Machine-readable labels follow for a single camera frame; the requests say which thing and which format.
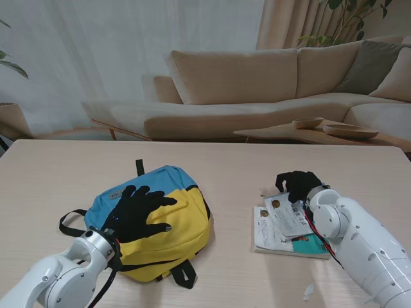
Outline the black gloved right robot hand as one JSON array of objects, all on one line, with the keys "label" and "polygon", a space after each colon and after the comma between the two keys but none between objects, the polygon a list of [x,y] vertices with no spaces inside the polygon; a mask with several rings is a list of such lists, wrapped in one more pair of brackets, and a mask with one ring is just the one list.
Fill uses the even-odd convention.
[{"label": "black gloved right robot hand", "polygon": [[281,173],[275,180],[275,186],[280,193],[284,190],[288,192],[288,201],[291,204],[304,201],[312,189],[321,185],[322,182],[311,171]]}]

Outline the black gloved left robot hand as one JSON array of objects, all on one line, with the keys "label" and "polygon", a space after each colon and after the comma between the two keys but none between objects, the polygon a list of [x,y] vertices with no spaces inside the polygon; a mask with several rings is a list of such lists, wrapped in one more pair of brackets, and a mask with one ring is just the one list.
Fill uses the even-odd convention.
[{"label": "black gloved left robot hand", "polygon": [[118,204],[108,215],[102,227],[111,229],[120,243],[151,237],[163,232],[169,232],[171,225],[167,223],[148,224],[149,215],[160,207],[175,205],[177,200],[166,197],[162,191],[150,192],[146,185],[136,188],[126,186]]}]

